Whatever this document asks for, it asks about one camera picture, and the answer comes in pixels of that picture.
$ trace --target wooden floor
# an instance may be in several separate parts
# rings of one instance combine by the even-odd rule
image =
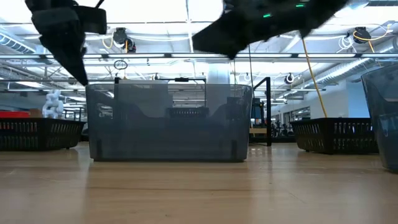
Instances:
[[[397,223],[398,175],[378,156],[252,146],[246,162],[93,163],[0,152],[0,223]]]

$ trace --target yellow pole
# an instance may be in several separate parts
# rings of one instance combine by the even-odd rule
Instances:
[[[320,101],[321,106],[322,106],[323,114],[327,118],[328,114],[326,113],[325,105],[323,105],[323,100],[322,100],[321,93],[319,92],[319,89],[318,89],[317,81],[315,81],[315,77],[314,77],[313,72],[312,72],[311,63],[310,63],[310,57],[308,56],[307,46],[305,45],[304,39],[302,39],[302,42],[303,42],[303,46],[304,46],[305,57],[307,58],[308,68],[310,69],[312,81],[313,81],[313,84],[315,85],[315,89],[317,90],[319,101]]]

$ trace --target fluorescent light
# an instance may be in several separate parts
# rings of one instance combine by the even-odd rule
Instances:
[[[23,89],[21,89],[21,90],[18,90],[18,89],[16,89],[16,90],[7,90],[7,91],[40,91],[40,90],[33,90],[33,89],[31,89],[31,90],[23,90]]]
[[[78,96],[68,96],[69,99],[76,100],[76,101],[86,101],[85,97],[78,97]]]
[[[64,108],[84,108],[84,105],[71,105],[69,103],[66,103],[63,105]]]
[[[90,84],[114,84],[114,82],[109,81],[109,82],[90,82]]]
[[[267,91],[267,89],[265,89],[265,88],[256,88],[255,91]],[[287,89],[275,89],[275,88],[272,88],[271,91],[287,91]]]
[[[68,103],[68,104],[70,104],[70,105],[86,105],[85,102],[84,103],[82,103],[82,102],[71,102],[71,103]]]
[[[83,58],[102,58],[102,55],[87,54],[87,55],[84,55]]]
[[[238,54],[236,57],[237,58],[242,58],[242,57],[252,57],[252,58],[275,58],[275,57],[291,57],[292,54]]]
[[[80,108],[65,108],[65,110],[80,110]]]
[[[260,99],[260,101],[267,102],[267,99]],[[272,105],[284,105],[286,102],[271,102]]]
[[[193,100],[193,99],[186,99],[186,100],[173,100],[173,101],[206,101],[206,100]]]
[[[309,54],[310,58],[346,58],[354,57],[355,54]],[[305,54],[299,54],[298,57],[306,57]]]
[[[362,54],[362,57],[371,57],[371,58],[380,58],[380,57],[384,57],[384,58],[394,58],[394,57],[398,57],[398,54]]]
[[[0,59],[40,59],[39,55],[0,55]]]
[[[294,89],[294,91],[295,92],[298,92],[298,91],[316,91],[316,89],[299,89],[299,90]]]
[[[172,54],[173,58],[225,58],[218,54]]]
[[[29,86],[29,87],[33,87],[33,88],[42,88],[44,87],[43,85],[37,83],[37,82],[16,82],[20,85],[25,85],[25,86]]]
[[[162,58],[164,54],[110,54],[110,58]]]

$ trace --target transparent storage container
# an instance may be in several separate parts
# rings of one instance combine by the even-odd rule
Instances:
[[[362,76],[383,166],[398,171],[398,65]]]
[[[86,87],[95,161],[243,161],[252,88],[122,83]]]

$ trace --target red object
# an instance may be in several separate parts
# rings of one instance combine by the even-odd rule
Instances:
[[[0,111],[0,118],[29,118],[29,112],[23,111]]]

